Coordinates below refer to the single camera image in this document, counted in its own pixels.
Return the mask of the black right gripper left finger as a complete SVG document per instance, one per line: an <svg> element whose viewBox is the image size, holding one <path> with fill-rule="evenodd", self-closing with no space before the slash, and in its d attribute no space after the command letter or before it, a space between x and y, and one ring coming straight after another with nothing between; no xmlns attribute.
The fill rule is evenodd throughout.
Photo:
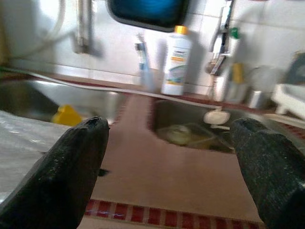
<svg viewBox="0 0 305 229"><path fill-rule="evenodd" d="M100 175L109 131L99 116L69 128L1 203L1 228L77 228Z"/></svg>

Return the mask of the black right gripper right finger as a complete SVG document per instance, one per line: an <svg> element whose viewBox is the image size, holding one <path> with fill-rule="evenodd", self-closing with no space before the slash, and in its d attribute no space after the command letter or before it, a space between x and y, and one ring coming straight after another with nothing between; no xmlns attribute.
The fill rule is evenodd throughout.
<svg viewBox="0 0 305 229"><path fill-rule="evenodd" d="M231 123L240 171L268 229L305 227L305 156L285 135L252 118Z"/></svg>

